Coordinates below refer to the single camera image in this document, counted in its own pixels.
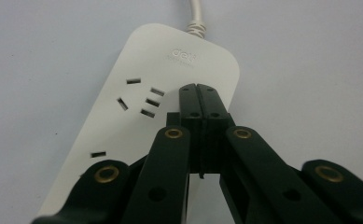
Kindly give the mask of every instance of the power socket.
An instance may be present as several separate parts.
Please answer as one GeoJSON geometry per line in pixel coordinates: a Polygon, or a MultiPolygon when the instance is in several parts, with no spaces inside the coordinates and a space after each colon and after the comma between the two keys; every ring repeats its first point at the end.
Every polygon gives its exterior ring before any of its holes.
{"type": "Polygon", "coordinates": [[[229,108],[239,66],[225,49],[161,24],[129,37],[94,103],[39,215],[57,213],[71,188],[94,163],[132,164],[150,150],[168,112],[179,111],[178,89],[190,83],[215,88],[229,108]]]}

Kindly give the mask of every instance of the outlet slot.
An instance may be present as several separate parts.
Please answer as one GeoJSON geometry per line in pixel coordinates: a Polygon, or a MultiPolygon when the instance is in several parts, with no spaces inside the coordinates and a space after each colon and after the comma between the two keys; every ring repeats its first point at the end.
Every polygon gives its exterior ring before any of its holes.
{"type": "Polygon", "coordinates": [[[137,84],[141,83],[141,78],[126,79],[126,84],[137,84]]]}
{"type": "Polygon", "coordinates": [[[144,114],[144,115],[146,115],[146,116],[149,116],[150,118],[154,118],[155,117],[155,114],[154,113],[152,113],[150,111],[147,111],[145,109],[142,109],[141,110],[141,113],[144,114]]]}
{"type": "Polygon", "coordinates": [[[91,153],[91,158],[96,158],[96,157],[103,157],[106,155],[105,151],[102,152],[92,152],[91,153]]]}
{"type": "Polygon", "coordinates": [[[122,106],[123,110],[129,109],[129,107],[125,104],[125,102],[123,102],[122,98],[118,98],[117,101],[120,104],[120,106],[122,106]]]}
{"type": "Polygon", "coordinates": [[[155,94],[158,94],[159,96],[164,96],[164,91],[160,91],[158,89],[155,89],[155,88],[151,88],[151,91],[155,94]]]}
{"type": "Polygon", "coordinates": [[[160,105],[160,103],[159,102],[156,102],[156,101],[153,101],[153,100],[151,100],[151,99],[146,99],[146,103],[147,104],[150,104],[150,105],[154,105],[154,106],[156,106],[156,107],[159,107],[159,105],[160,105]]]}

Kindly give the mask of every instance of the white power strip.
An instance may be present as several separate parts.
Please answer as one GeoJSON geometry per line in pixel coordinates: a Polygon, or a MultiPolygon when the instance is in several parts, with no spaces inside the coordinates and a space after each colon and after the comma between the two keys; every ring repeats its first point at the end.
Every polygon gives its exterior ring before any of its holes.
{"type": "Polygon", "coordinates": [[[105,82],[39,215],[58,212],[79,177],[103,160],[132,164],[150,150],[168,112],[178,112],[178,89],[215,88],[225,107],[239,66],[225,49],[161,24],[136,29],[105,82]]]}

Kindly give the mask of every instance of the white surface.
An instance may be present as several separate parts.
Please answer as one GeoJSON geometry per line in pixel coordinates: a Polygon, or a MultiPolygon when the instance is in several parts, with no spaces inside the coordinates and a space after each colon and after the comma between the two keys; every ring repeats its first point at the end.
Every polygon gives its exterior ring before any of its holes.
{"type": "Polygon", "coordinates": [[[238,79],[239,66],[225,49],[162,24],[138,27],[111,70],[39,215],[57,213],[81,174],[94,163],[113,160],[132,165],[145,157],[166,125],[167,113],[179,111],[180,88],[204,83],[215,88],[229,108],[238,79]],[[128,84],[135,80],[138,83],[128,84]],[[143,109],[154,117],[143,115],[143,109]],[[92,158],[91,153],[97,152],[106,155],[92,158]]]}
{"type": "MultiPolygon", "coordinates": [[[[363,0],[202,9],[206,39],[241,68],[236,123],[294,167],[321,158],[363,179],[363,0]]],[[[183,29],[188,10],[181,0],[0,0],[0,223],[38,212],[130,33],[151,22],[183,29]]],[[[210,177],[190,223],[231,223],[210,177]]]]}

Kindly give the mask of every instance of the gray background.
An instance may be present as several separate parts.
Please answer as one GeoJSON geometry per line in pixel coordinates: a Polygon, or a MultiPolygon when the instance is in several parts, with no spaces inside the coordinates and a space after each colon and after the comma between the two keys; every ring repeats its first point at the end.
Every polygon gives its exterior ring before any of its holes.
{"type": "MultiPolygon", "coordinates": [[[[363,179],[363,0],[202,4],[206,39],[240,65],[236,123],[296,168],[320,158],[363,179]]],[[[186,0],[0,0],[0,224],[35,216],[129,34],[189,19],[186,0]]],[[[217,181],[189,223],[231,223],[217,181]]]]}

